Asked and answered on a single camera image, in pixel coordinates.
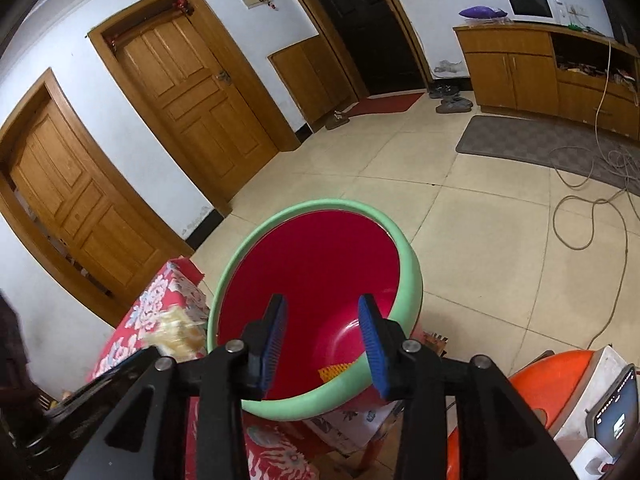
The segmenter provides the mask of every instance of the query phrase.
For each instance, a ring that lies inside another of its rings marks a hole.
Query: door frame
[[[16,140],[33,118],[34,113],[49,100],[56,104],[96,165],[137,213],[174,245],[183,256],[191,256],[193,249],[148,206],[100,149],[66,100],[50,68],[47,68],[29,88],[4,124],[0,126],[0,161],[4,162],[11,155]],[[18,202],[4,171],[0,171],[0,213],[31,255],[69,294],[111,326],[115,327],[120,323],[122,316],[131,306],[115,298],[108,298],[98,291],[53,247]]]
[[[331,46],[331,50],[334,52],[338,64],[342,67],[344,75],[348,79],[353,88],[354,93],[358,99],[365,99],[369,96],[369,91],[364,85],[360,72],[358,71],[356,64],[353,61],[353,57],[347,50],[338,30],[335,28],[334,22],[332,22],[326,10],[322,6],[320,0],[298,0],[306,14],[309,16],[311,22],[316,26],[318,33],[324,36],[325,40]],[[424,55],[422,45],[418,39],[411,20],[404,12],[400,0],[386,0],[387,5],[391,9],[394,17],[400,25],[400,29],[404,35],[404,38],[414,54],[414,59],[420,75],[424,81],[425,88],[429,83],[433,82],[431,76],[431,70],[429,69],[429,63]]]
[[[155,112],[144,94],[138,90],[116,59],[108,38],[119,31],[133,28],[145,19],[172,8],[176,0],[140,0],[114,14],[88,33],[98,56],[115,79],[128,101],[138,112],[146,126],[164,146],[209,202],[222,215],[231,213],[231,207],[220,190],[206,178],[182,152],[160,115]],[[300,141],[278,108],[251,64],[233,40],[223,23],[205,0],[187,0],[193,8],[190,22],[201,35],[223,69],[232,77],[240,95],[249,105],[276,148],[281,152],[295,150]]]

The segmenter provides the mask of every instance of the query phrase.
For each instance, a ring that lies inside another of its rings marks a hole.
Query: tiled floor
[[[356,117],[321,130],[295,152],[278,154],[232,200],[233,214],[193,257],[207,285],[215,288],[256,224],[298,202],[345,197],[379,208],[411,241],[424,278],[421,321],[426,330],[449,337],[449,356],[468,360],[485,353],[509,373],[547,349],[587,345],[609,317],[620,282],[620,218],[610,206],[599,206],[591,247],[569,250],[550,226],[558,201],[572,193],[555,172],[457,154],[474,112],[439,115],[437,104],[424,96],[403,114]],[[590,182],[577,194],[593,199],[614,192]],[[640,210],[640,198],[634,203]],[[629,262],[616,316],[594,346],[613,343],[637,363],[640,222],[625,196],[616,204],[628,227]],[[557,224],[569,243],[585,243],[590,206],[564,204]]]

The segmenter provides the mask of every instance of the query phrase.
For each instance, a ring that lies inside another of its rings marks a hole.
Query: black door
[[[372,94],[424,88],[414,55],[385,0],[320,0]]]

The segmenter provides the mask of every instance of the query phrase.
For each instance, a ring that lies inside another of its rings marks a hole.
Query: purple bag
[[[491,18],[504,18],[507,13],[502,9],[492,9],[491,7],[485,6],[475,6],[469,7],[468,9],[461,10],[459,12],[460,16],[464,18],[477,18],[480,20],[488,20]]]

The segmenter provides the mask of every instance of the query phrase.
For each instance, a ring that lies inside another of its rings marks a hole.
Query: monitor screen
[[[638,428],[638,386],[633,365],[625,367],[612,389],[589,415],[589,436],[613,458],[619,457]]]
[[[514,14],[552,18],[547,0],[509,0]]]

